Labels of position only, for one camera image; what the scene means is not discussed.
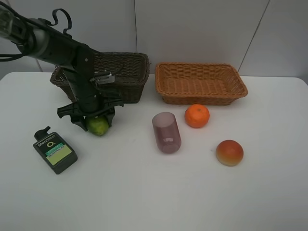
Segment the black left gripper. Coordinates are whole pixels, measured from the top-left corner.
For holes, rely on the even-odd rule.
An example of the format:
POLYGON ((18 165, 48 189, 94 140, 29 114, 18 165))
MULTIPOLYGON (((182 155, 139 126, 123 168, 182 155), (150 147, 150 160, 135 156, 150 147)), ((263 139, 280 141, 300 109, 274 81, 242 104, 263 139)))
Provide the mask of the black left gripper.
POLYGON ((116 106, 124 106, 124 103, 120 97, 99 97, 100 105, 99 108, 96 109, 94 112, 85 112, 82 111, 79 103, 71 103, 67 106, 60 107, 57 109, 57 115, 62 118, 63 116, 70 116, 71 123, 79 126, 85 132, 88 131, 85 116, 104 116, 106 115, 106 119, 108 122, 109 127, 112 126, 112 121, 115 116, 114 108, 116 106))

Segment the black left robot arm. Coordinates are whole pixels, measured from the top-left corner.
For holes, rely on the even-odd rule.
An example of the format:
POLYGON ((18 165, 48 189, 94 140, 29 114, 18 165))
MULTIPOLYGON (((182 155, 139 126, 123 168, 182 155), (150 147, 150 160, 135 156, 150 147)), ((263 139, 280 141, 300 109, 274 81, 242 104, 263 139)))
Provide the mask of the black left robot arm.
POLYGON ((102 90, 100 84, 113 83, 115 73, 94 70, 98 52, 72 39, 70 15, 64 9, 52 12, 54 23, 42 18, 23 17, 4 2, 0 3, 0 36, 14 43, 19 54, 1 54, 1 62, 29 56, 62 68, 75 102, 57 109, 57 115, 70 116, 71 122, 87 131, 87 117, 104 117, 112 124, 115 107, 123 106, 116 89, 102 90))

